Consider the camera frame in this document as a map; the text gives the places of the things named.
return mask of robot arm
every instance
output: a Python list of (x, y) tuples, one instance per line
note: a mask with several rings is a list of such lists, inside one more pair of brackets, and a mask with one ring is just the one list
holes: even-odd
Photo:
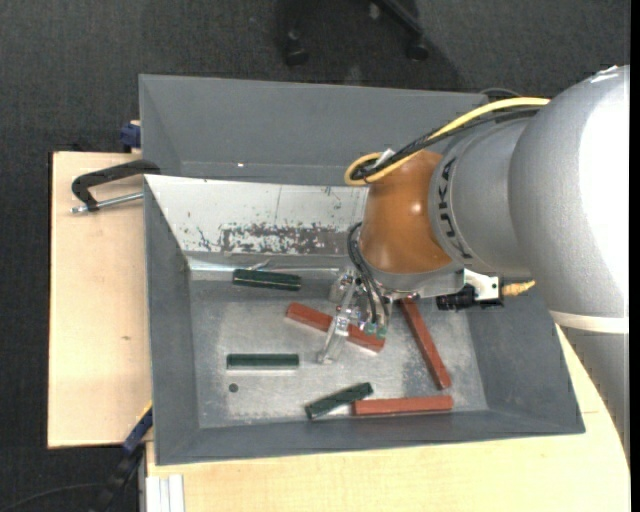
[[(368, 169), (365, 158), (347, 175), (370, 186), (358, 247), (387, 297), (456, 292), (463, 269), (534, 279), (556, 323), (600, 365), (609, 387), (601, 392), (625, 434), (629, 104), (629, 67), (611, 68), (533, 117), (473, 128), (442, 155), (420, 150)], [(623, 344), (612, 355), (587, 333)]]

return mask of yellow cable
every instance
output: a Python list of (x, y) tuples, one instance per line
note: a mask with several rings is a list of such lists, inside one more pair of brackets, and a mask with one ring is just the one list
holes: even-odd
[[(440, 128), (438, 131), (431, 134), (427, 140), (432, 139), (434, 137), (438, 137), (440, 135), (444, 135), (445, 133), (448, 133), (452, 130), (455, 130), (456, 128), (459, 128), (463, 124), (468, 123), (469, 121), (477, 117), (480, 117), (481, 115), (487, 114), (489, 112), (493, 112), (495, 110), (500, 110), (503, 108), (511, 108), (511, 107), (531, 107), (531, 106), (542, 107), (547, 103), (549, 103), (549, 101), (550, 100), (546, 98), (508, 98), (506, 100), (494, 101), (492, 103), (482, 105), (481, 107), (478, 107), (470, 112), (467, 112), (466, 114), (451, 121), (449, 124), (446, 124), (445, 126)], [(347, 170), (344, 173), (344, 181), (347, 185), (351, 185), (353, 187), (360, 187), (363, 185), (367, 185), (368, 183), (373, 183), (374, 181), (382, 179), (385, 176), (392, 173), (393, 171), (395, 171), (398, 167), (400, 167), (401, 165), (406, 163), (408, 160), (413, 158), (416, 154), (417, 152), (412, 153), (409, 156), (406, 156), (405, 158), (403, 158), (402, 160), (398, 160), (397, 162), (389, 165), (388, 167), (385, 167), (380, 172), (377, 172), (369, 176), (366, 179), (366, 181), (364, 179), (358, 179), (358, 180), (352, 179), (351, 175), (353, 174), (353, 171), (357, 167), (359, 167), (365, 162), (375, 162), (378, 158), (380, 158), (381, 153), (370, 153), (368, 155), (358, 158), (355, 162), (353, 162), (347, 168)]]
[(443, 135), (447, 132), (450, 132), (451, 130), (462, 126), (465, 123), (468, 123), (476, 117), (480, 117), (481, 115), (493, 112), (495, 110), (511, 107), (543, 107), (547, 103), (549, 103), (549, 101), (550, 100), (546, 98), (509, 98), (506, 100), (487, 103), (486, 105), (482, 105), (481, 107), (478, 107), (471, 112), (467, 112), (454, 121), (451, 121), (449, 124), (443, 126), (437, 132), (429, 136), (429, 138), (431, 139), (433, 137), (437, 137), (438, 135)]

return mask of black cable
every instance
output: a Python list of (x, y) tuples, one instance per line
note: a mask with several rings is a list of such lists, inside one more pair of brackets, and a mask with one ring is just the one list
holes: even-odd
[(131, 453), (126, 453), (116, 466), (107, 483), (91, 502), (88, 512), (109, 512), (113, 504), (124, 495), (125, 488), (132, 481), (144, 455), (144, 444), (139, 443)]
[(369, 304), (371, 306), (371, 314), (373, 315), (374, 320), (377, 321), (377, 308), (375, 305), (375, 300), (371, 293), (371, 289), (378, 297), (380, 304), (382, 305), (382, 310), (384, 312), (385, 324), (389, 318), (389, 310), (387, 309), (387, 304), (383, 298), (382, 291), (380, 287), (376, 284), (375, 278), (369, 270), (367, 263), (364, 261), (362, 254), (360, 254), (360, 248), (358, 247), (358, 243), (353, 240), (353, 234), (356, 230), (362, 225), (362, 222), (358, 222), (355, 224), (349, 231), (349, 235), (347, 236), (347, 250), (349, 251), (349, 259), (354, 264), (358, 272), (360, 272), (360, 277), (362, 281), (365, 283), (365, 287), (367, 290), (367, 296), (369, 297)]
[(458, 128), (454, 128), (453, 130), (443, 133), (442, 135), (438, 135), (437, 137), (430, 138), (431, 135), (439, 129), (438, 128), (432, 132), (426, 133), (421, 137), (418, 137), (417, 139), (413, 140), (412, 142), (404, 146), (402, 149), (400, 149), (397, 153), (390, 156), (387, 160), (385, 160), (382, 164), (380, 164), (379, 167), (375, 167), (375, 163), (372, 163), (369, 165), (363, 164), (360, 167), (356, 167), (351, 173), (350, 177), (353, 180), (360, 180), (360, 179), (366, 180), (367, 178), (370, 178), (374, 174), (402, 160), (403, 158), (406, 158), (407, 156), (413, 153), (417, 153), (418, 151), (425, 149), (429, 146), (433, 146), (434, 144), (437, 144), (438, 142), (441, 142), (442, 140), (445, 140), (449, 137), (458, 135), (462, 132), (465, 132), (472, 128), (476, 128), (477, 126), (480, 126), (486, 123), (490, 123), (490, 122), (501, 123), (505, 121), (511, 121), (513, 119), (519, 119), (521, 117), (532, 116), (532, 115), (535, 115), (539, 110), (540, 110), (540, 107), (533, 107), (533, 108), (527, 107), (527, 108), (520, 108), (518, 110), (513, 110), (511, 112), (492, 113), (493, 115), (489, 117), (471, 120), (468, 123), (465, 123), (464, 125), (459, 126)]
[(367, 281), (366, 275), (362, 268), (361, 259), (360, 260), (356, 259), (356, 254), (354, 252), (354, 247), (357, 247), (357, 242), (354, 242), (353, 234), (356, 232), (356, 229), (358, 229), (361, 225), (362, 225), (362, 222), (358, 222), (357, 224), (354, 224), (349, 230), (349, 234), (347, 235), (347, 252), (349, 253), (349, 259), (351, 260), (351, 263), (353, 263), (353, 265), (356, 267), (356, 270), (358, 270), (360, 274), (360, 279), (364, 284), (365, 291), (367, 292), (367, 298), (369, 299), (369, 307), (371, 308), (371, 316), (373, 317), (374, 321), (377, 321), (378, 313), (376, 309), (375, 300), (373, 299), (373, 293), (371, 292), (371, 283)]
[(8, 510), (13, 510), (15, 508), (18, 508), (22, 505), (25, 505), (31, 501), (40, 499), (40, 498), (44, 498), (46, 496), (50, 496), (52, 494), (57, 494), (59, 492), (64, 492), (64, 491), (72, 491), (74, 489), (86, 489), (86, 488), (90, 488), (90, 487), (102, 487), (102, 483), (91, 483), (91, 484), (77, 484), (77, 485), (66, 485), (64, 487), (56, 487), (55, 489), (49, 489), (48, 491), (44, 491), (44, 492), (40, 492), (38, 494), (34, 494), (32, 496), (29, 496), (23, 500), (20, 501), (16, 501), (15, 503), (8, 505), (4, 508), (0, 508), (0, 512), (7, 512)]

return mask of dark carpet floor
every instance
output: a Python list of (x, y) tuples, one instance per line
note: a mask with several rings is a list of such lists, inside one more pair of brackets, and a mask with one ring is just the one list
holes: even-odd
[[(365, 0), (307, 19), (310, 62), (287, 68), (290, 2), (0, 0), (0, 512), (81, 511), (119, 454), (46, 450), (48, 153), (121, 151), (139, 73), (554, 96), (630, 62), (631, 0), (418, 0), (426, 62)], [(60, 486), (16, 508), (12, 504)], [(135, 510), (135, 488), (118, 504)]]

